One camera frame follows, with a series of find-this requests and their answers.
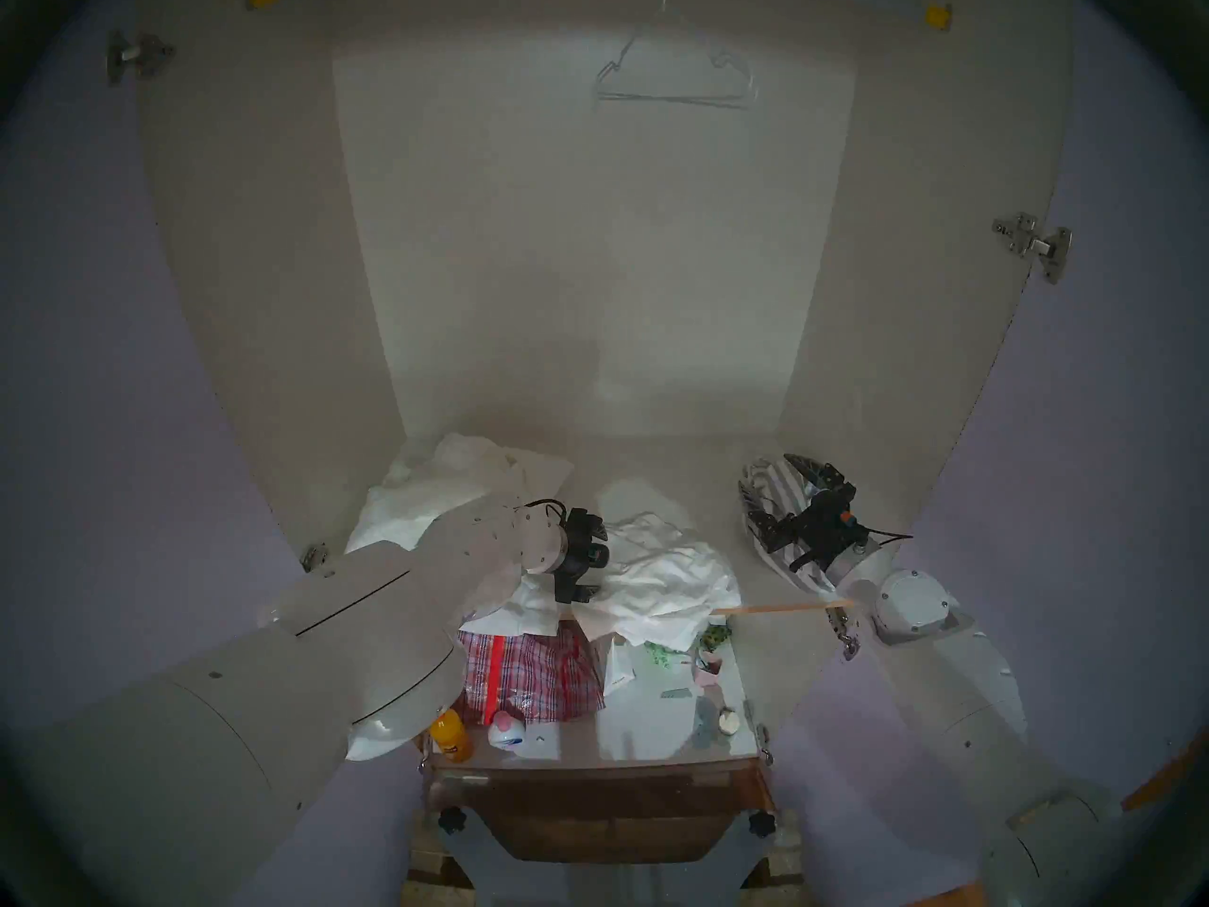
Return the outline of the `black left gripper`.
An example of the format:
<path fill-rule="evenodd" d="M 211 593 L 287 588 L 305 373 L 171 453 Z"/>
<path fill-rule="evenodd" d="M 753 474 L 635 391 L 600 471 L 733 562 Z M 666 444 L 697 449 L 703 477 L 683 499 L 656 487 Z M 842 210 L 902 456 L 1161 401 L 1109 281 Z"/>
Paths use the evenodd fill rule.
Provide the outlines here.
<path fill-rule="evenodd" d="M 565 543 L 562 559 L 555 568 L 556 602 L 560 605 L 589 603 L 600 593 L 600 585 L 579 583 L 590 570 L 608 566 L 611 553 L 603 520 L 586 509 L 569 509 L 561 518 Z"/>

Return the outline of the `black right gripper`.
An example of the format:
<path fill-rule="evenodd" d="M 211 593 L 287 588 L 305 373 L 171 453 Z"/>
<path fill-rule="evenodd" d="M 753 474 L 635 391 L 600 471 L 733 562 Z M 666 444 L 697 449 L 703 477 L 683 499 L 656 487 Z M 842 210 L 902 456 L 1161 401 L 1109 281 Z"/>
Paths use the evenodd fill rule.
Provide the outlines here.
<path fill-rule="evenodd" d="M 797 572 L 809 564 L 827 570 L 846 549 L 868 542 L 868 527 L 854 516 L 856 489 L 831 463 L 808 456 L 783 454 L 783 460 L 812 486 L 805 506 L 780 520 L 763 509 L 746 509 L 745 525 L 751 537 L 769 553 L 789 544 L 800 553 L 789 565 Z"/>

